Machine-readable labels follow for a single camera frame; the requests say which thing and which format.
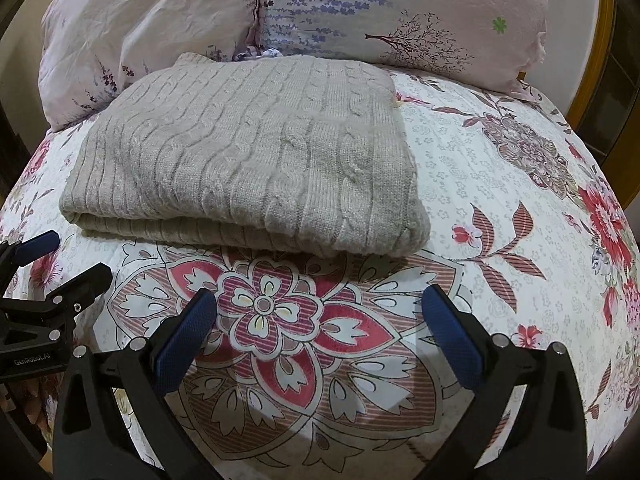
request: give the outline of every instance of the pink pillow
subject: pink pillow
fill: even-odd
[[[258,44],[420,68],[527,99],[516,78],[543,59],[546,8],[547,0],[260,0]]]
[[[231,60],[256,18],[257,0],[53,0],[42,19],[45,117],[59,130],[184,52]]]

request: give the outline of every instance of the metal screw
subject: metal screw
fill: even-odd
[[[556,341],[555,343],[551,343],[551,348],[558,355],[566,354],[566,346],[564,346],[561,342]]]
[[[76,346],[74,348],[74,357],[82,357],[84,354],[86,354],[86,346]]]
[[[494,345],[496,345],[498,348],[507,348],[507,346],[509,346],[509,343],[511,343],[509,338],[507,336],[505,336],[504,334],[494,334],[494,335],[492,335],[491,336],[491,341],[493,341]]]
[[[133,351],[137,352],[142,350],[146,346],[146,339],[143,337],[137,337],[131,343],[129,343],[129,348]]]

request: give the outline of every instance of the cable knit pattern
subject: cable knit pattern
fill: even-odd
[[[358,61],[183,54],[130,86],[60,199],[92,231],[331,256],[427,241],[394,84]]]

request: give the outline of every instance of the floral bedsheet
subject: floral bedsheet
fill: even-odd
[[[180,390],[178,420],[226,478],[411,479],[472,399],[422,320],[439,283],[490,332],[519,346],[566,344],[593,465],[640,402],[638,247],[602,172],[562,115],[424,72],[390,72],[431,239],[406,259],[170,247],[93,236],[58,199],[95,118],[49,134],[0,216],[15,242],[56,229],[56,253],[21,269],[9,294],[42,298],[97,262],[111,290],[76,341],[122,348],[180,312],[202,286],[219,316]],[[59,377],[47,378],[50,419]],[[136,447],[149,448],[123,392]],[[516,389],[483,458],[498,455]]]

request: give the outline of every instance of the blue textured pad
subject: blue textured pad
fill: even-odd
[[[217,313],[216,297],[205,288],[201,288],[180,313],[180,325],[162,347],[154,364],[154,390],[160,396],[180,387],[204,338],[211,332]]]
[[[422,316],[463,388],[476,392],[482,383],[482,356],[451,311],[456,306],[434,286],[422,294]]]
[[[38,258],[46,256],[60,247],[60,237],[55,231],[48,231],[31,240],[21,243],[15,248],[12,262],[18,267],[24,267]]]

